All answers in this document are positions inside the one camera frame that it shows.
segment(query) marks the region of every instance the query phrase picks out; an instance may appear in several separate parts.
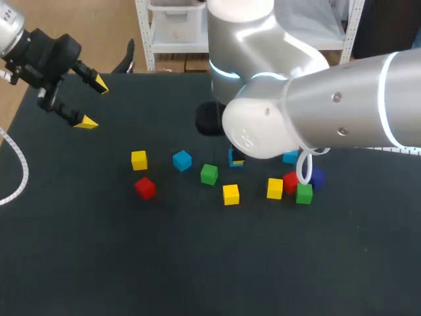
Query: black table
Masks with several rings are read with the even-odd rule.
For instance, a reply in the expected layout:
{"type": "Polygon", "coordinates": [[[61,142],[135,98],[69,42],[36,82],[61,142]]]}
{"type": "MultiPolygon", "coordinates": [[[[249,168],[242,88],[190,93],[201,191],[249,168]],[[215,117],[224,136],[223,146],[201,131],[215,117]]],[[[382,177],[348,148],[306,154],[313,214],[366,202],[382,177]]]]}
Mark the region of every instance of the black table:
{"type": "MultiPolygon", "coordinates": [[[[312,205],[265,198],[280,158],[228,167],[228,141],[206,138],[194,110],[210,78],[104,76],[98,96],[69,77],[61,97],[99,123],[69,128],[28,90],[9,130],[29,184],[0,208],[0,315],[420,315],[421,159],[366,149],[316,158],[328,183],[312,205]],[[172,155],[186,150],[180,174],[172,155]],[[131,151],[146,150],[147,172],[131,151]],[[215,187],[200,183],[219,166],[215,187]],[[144,175],[157,196],[134,192],[144,175]],[[241,201],[224,207],[222,185],[241,201]]],[[[0,148],[0,195],[20,183],[0,148]]]]}

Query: yellow cube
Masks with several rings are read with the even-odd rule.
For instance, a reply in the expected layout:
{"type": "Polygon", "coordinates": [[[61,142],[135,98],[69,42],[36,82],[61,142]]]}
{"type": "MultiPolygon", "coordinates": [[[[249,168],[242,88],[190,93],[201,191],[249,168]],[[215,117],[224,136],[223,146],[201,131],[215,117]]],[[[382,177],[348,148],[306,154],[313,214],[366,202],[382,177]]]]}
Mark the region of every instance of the yellow cube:
{"type": "Polygon", "coordinates": [[[133,151],[132,152],[132,165],[133,170],[147,170],[146,151],[133,151]]]}
{"type": "Polygon", "coordinates": [[[225,205],[236,205],[239,204],[239,190],[237,184],[231,186],[223,186],[224,191],[224,204],[225,205]]]}
{"type": "Polygon", "coordinates": [[[270,178],[268,182],[268,199],[282,199],[284,182],[281,179],[270,178]]]}

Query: screw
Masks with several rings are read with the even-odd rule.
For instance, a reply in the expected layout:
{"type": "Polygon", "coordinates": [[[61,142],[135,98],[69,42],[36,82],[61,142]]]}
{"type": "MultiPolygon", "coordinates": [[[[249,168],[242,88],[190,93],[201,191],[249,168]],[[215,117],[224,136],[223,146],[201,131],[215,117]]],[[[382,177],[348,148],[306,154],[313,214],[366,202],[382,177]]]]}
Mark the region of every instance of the screw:
{"type": "Polygon", "coordinates": [[[346,135],[348,135],[348,130],[346,130],[345,128],[340,128],[339,130],[337,130],[337,133],[340,135],[340,136],[346,136],[346,135]]]}
{"type": "Polygon", "coordinates": [[[332,95],[332,100],[335,103],[339,103],[342,100],[342,94],[340,92],[336,92],[335,94],[332,95]]]}

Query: wooden floor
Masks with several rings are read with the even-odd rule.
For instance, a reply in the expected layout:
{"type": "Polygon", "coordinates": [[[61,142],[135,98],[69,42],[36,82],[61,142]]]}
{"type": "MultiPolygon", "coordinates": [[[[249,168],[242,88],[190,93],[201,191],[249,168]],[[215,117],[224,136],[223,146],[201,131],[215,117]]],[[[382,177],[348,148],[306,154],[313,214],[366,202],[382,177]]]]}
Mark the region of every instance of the wooden floor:
{"type": "MultiPolygon", "coordinates": [[[[81,59],[99,72],[110,72],[135,39],[136,72],[146,63],[135,0],[8,0],[24,13],[25,29],[40,28],[52,38],[70,34],[82,44],[81,59]]],[[[0,80],[0,126],[8,129],[28,85],[0,80]]]]}

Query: white cable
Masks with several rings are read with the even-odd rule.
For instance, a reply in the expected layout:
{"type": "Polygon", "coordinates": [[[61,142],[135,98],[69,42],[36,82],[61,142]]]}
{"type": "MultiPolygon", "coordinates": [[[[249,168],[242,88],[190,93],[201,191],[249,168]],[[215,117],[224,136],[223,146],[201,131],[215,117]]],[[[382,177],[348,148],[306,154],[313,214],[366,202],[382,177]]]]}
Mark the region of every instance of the white cable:
{"type": "Polygon", "coordinates": [[[317,152],[314,149],[309,148],[301,139],[300,135],[297,133],[294,124],[292,123],[288,111],[287,111],[287,105],[286,105],[286,97],[288,93],[289,86],[291,85],[293,80],[290,80],[285,86],[284,90],[282,91],[282,96],[280,99],[280,110],[282,115],[284,116],[285,125],[287,126],[288,132],[291,134],[291,137],[294,139],[294,141],[298,144],[299,147],[303,149],[303,152],[300,154],[297,160],[297,168],[295,169],[295,173],[297,174],[298,180],[302,184],[309,184],[311,180],[311,176],[313,174],[313,155],[314,156],[320,156],[324,155],[325,153],[328,153],[330,148],[323,149],[322,152],[317,152]],[[304,162],[307,159],[307,173],[306,176],[303,176],[303,167],[304,162]]]}
{"type": "Polygon", "coordinates": [[[9,135],[7,135],[7,133],[1,127],[0,127],[0,135],[2,135],[2,137],[4,137],[5,141],[8,142],[10,146],[12,146],[12,149],[18,155],[18,158],[20,160],[20,164],[22,165],[22,171],[23,171],[22,182],[20,183],[20,186],[17,188],[17,190],[14,191],[8,197],[0,200],[0,205],[4,205],[4,204],[12,201],[13,199],[16,199],[19,196],[19,194],[21,194],[22,191],[25,189],[26,184],[28,183],[29,168],[28,168],[28,164],[26,162],[24,154],[21,152],[19,147],[12,140],[12,138],[9,135]]]}
{"type": "Polygon", "coordinates": [[[324,155],[325,153],[329,152],[330,148],[325,148],[321,153],[318,153],[317,151],[313,149],[305,148],[305,147],[303,147],[303,152],[298,157],[297,169],[295,173],[297,174],[298,180],[300,180],[302,184],[309,184],[311,180],[311,176],[313,174],[313,155],[316,155],[316,156],[324,155]],[[304,178],[303,167],[304,167],[304,162],[306,158],[307,158],[307,173],[304,178]]]}
{"type": "Polygon", "coordinates": [[[4,70],[0,70],[0,78],[4,79],[4,80],[6,80],[7,82],[10,83],[12,76],[8,72],[6,72],[4,70]]]}

